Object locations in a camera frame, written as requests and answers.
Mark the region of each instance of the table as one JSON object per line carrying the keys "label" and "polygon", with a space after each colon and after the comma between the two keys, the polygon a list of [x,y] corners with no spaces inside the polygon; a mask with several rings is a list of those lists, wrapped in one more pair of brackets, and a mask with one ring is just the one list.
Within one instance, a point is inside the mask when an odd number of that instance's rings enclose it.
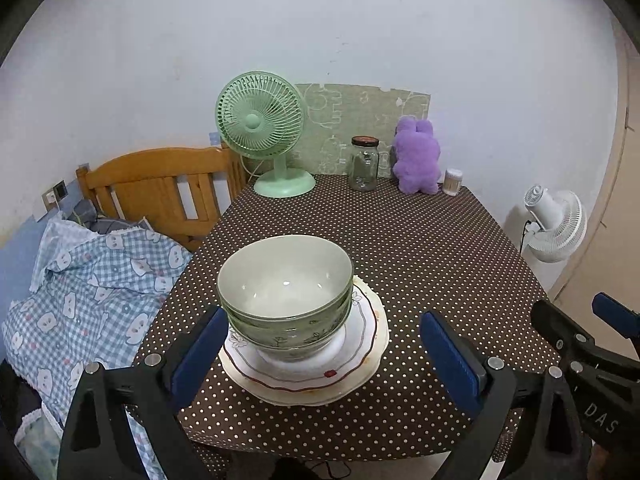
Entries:
{"label": "table", "polygon": [[[421,346],[419,316],[437,307],[462,335],[513,366],[540,371],[558,358],[533,330],[545,293],[500,226],[463,187],[456,197],[403,195],[389,180],[361,193],[337,175],[309,193],[270,199],[247,187],[178,279],[138,355],[164,352],[216,304],[216,277],[239,248],[283,234],[340,244],[385,305],[390,343],[372,379],[327,406],[283,408],[233,383],[218,359],[178,419],[201,444],[299,458],[384,460],[443,452],[469,420],[452,404]],[[508,424],[513,428],[517,416]]]}

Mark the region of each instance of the purple stuffed animal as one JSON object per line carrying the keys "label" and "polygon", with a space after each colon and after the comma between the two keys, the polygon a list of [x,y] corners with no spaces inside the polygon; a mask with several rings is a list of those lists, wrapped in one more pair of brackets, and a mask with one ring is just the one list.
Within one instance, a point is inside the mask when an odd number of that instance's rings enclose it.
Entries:
{"label": "purple stuffed animal", "polygon": [[435,195],[440,178],[440,145],[433,138],[431,122],[427,119],[416,121],[411,116],[400,117],[394,147],[398,161],[393,172],[398,177],[400,191]]}

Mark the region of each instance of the white wall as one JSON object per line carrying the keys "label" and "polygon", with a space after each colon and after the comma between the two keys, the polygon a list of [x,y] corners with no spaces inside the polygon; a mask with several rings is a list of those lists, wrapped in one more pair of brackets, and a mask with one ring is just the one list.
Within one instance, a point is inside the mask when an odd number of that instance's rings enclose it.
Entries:
{"label": "white wall", "polygon": [[[516,240],[535,182],[590,210],[614,129],[601,0],[46,0],[0,68],[0,232],[82,162],[205,146],[251,69],[432,95],[442,167]],[[561,266],[534,265],[547,288]]]}

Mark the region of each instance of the blue gripper pad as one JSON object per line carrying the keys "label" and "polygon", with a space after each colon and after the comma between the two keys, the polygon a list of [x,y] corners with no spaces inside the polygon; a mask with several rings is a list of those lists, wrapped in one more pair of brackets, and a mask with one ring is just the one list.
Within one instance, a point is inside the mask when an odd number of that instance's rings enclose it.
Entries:
{"label": "blue gripper pad", "polygon": [[459,410],[476,418],[482,409],[480,394],[486,384],[486,372],[469,348],[446,325],[443,327],[433,312],[425,312],[420,320],[420,339],[436,368],[438,378]]}
{"label": "blue gripper pad", "polygon": [[640,337],[640,315],[618,303],[604,292],[591,302],[593,313],[627,339]]}
{"label": "blue gripper pad", "polygon": [[186,408],[193,401],[211,363],[225,343],[228,330],[226,312],[219,308],[172,375],[171,402],[175,412]]}

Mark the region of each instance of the plate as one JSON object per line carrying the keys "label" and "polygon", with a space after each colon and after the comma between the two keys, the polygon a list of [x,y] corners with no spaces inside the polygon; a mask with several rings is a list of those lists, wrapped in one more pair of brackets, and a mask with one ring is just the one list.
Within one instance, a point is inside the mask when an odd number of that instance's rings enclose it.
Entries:
{"label": "plate", "polygon": [[344,324],[344,342],[336,339],[320,354],[288,363],[267,362],[259,350],[229,330],[219,357],[226,374],[259,399],[279,406],[318,406],[340,399],[368,381],[389,342],[382,302],[354,276],[351,313]]}

